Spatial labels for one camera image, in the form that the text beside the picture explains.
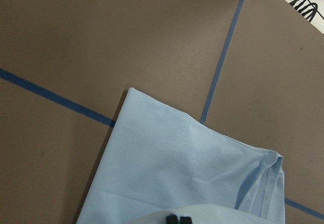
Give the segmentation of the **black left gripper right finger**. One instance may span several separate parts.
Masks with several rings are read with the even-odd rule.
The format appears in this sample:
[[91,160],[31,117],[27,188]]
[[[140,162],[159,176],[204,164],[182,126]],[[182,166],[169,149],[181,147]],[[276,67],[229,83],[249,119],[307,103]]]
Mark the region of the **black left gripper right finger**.
[[192,224],[192,219],[189,216],[181,216],[179,219],[179,224]]

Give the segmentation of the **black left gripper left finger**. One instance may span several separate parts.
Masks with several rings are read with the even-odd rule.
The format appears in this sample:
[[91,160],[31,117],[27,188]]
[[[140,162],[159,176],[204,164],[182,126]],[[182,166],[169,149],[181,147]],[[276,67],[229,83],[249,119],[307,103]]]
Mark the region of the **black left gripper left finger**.
[[166,217],[166,224],[178,224],[178,217],[176,215],[168,215]]

